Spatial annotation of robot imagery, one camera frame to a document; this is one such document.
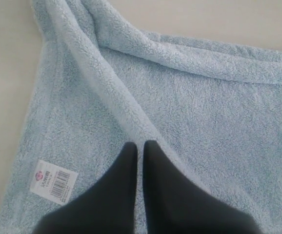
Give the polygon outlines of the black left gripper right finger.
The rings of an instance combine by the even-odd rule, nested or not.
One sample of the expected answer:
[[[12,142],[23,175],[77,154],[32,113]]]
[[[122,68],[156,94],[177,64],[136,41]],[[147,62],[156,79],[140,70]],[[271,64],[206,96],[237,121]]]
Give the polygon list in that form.
[[[143,195],[150,234],[259,234],[254,219],[185,177],[156,141],[143,150]]]

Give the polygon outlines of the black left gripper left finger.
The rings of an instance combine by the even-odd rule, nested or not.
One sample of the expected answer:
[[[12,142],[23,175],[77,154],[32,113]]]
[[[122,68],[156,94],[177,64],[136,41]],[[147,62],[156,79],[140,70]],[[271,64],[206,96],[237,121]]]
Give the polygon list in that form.
[[[44,216],[35,234],[132,234],[138,150],[124,144],[108,171],[89,190]]]

